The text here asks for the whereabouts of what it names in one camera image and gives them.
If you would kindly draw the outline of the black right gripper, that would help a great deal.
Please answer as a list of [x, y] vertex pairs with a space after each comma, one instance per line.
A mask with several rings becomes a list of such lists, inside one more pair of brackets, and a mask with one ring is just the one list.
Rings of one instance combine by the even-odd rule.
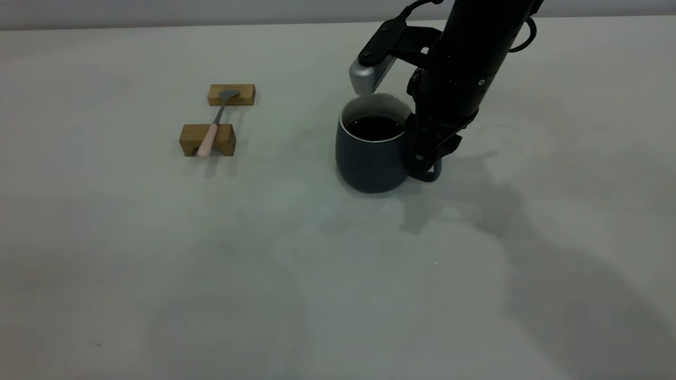
[[418, 67], [409, 80], [409, 96], [415, 102], [415, 113], [405, 124], [405, 166], [409, 175], [427, 175], [441, 166], [442, 159], [453, 154], [463, 137], [454, 132], [440, 140], [430, 165], [425, 137], [418, 125], [432, 122], [442, 127], [463, 129], [472, 122], [481, 102], [495, 79], [495, 68], [485, 70], [478, 65], [433, 65]]

